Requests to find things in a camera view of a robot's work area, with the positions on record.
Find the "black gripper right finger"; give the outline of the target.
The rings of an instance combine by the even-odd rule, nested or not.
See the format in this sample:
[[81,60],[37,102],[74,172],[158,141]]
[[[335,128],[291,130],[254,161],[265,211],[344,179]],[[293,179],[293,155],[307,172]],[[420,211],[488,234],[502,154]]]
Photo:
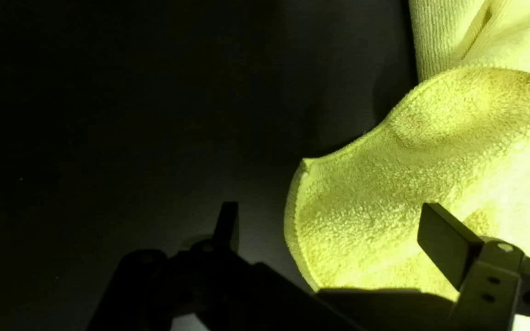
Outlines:
[[512,331],[521,277],[519,255],[480,240],[443,207],[421,207],[418,245],[458,291],[451,321],[460,331]]

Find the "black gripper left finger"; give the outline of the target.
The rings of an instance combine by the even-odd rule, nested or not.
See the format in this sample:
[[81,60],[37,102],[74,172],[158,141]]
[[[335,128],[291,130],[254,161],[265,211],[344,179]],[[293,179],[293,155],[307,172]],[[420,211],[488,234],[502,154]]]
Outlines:
[[223,203],[213,233],[186,255],[184,306],[210,331],[335,331],[331,308],[265,264],[237,255],[239,205]]

